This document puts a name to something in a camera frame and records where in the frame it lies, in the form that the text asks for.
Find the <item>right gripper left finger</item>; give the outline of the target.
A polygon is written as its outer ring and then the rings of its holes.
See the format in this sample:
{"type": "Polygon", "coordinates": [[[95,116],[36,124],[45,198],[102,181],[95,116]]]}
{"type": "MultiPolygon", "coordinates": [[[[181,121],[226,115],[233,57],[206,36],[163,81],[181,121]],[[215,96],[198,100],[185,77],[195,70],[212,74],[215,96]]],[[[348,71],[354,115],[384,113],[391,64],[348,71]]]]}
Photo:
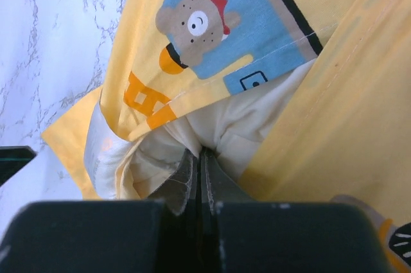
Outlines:
{"type": "Polygon", "coordinates": [[[164,206],[156,272],[197,270],[197,170],[198,159],[186,150],[177,170],[148,197],[164,206]]]}

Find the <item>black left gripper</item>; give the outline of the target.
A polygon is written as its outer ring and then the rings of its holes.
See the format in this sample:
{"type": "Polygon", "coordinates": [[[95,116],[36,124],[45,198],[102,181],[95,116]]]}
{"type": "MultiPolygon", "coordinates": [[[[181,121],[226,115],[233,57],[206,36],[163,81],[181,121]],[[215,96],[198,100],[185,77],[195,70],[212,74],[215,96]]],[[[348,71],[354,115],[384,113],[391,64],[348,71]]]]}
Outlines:
{"type": "Polygon", "coordinates": [[[36,157],[29,146],[2,146],[0,149],[0,185],[36,157]]]}

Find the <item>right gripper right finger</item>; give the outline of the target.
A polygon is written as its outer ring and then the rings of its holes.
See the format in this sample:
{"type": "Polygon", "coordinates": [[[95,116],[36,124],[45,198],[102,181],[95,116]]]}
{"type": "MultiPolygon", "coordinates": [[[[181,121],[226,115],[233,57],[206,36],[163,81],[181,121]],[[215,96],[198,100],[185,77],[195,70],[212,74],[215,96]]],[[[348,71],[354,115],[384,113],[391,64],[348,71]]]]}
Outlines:
{"type": "Polygon", "coordinates": [[[255,202],[222,170],[208,148],[200,154],[201,256],[207,272],[249,272],[255,202]]]}

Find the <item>white pillow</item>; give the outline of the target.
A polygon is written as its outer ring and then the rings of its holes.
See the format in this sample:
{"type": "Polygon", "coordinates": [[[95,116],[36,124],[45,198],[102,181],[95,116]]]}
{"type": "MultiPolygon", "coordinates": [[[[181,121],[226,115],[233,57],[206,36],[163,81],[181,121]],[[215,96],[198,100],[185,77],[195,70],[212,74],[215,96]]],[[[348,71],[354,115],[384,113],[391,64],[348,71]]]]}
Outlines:
{"type": "Polygon", "coordinates": [[[95,192],[103,199],[145,198],[177,171],[185,150],[198,157],[203,147],[238,180],[312,65],[167,123],[138,145],[115,135],[96,105],[83,158],[95,192]]]}

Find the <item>yellow cartoon-print pillowcase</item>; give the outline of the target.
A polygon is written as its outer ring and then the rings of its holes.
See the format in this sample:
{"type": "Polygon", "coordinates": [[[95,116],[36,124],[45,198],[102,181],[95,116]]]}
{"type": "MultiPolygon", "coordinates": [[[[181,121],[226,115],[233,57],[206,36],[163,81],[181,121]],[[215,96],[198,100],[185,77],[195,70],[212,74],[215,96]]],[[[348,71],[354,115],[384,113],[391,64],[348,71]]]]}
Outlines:
{"type": "Polygon", "coordinates": [[[410,271],[410,0],[127,0],[101,87],[43,133],[85,199],[91,116],[138,145],[198,109],[313,65],[238,180],[251,197],[343,203],[410,271]]]}

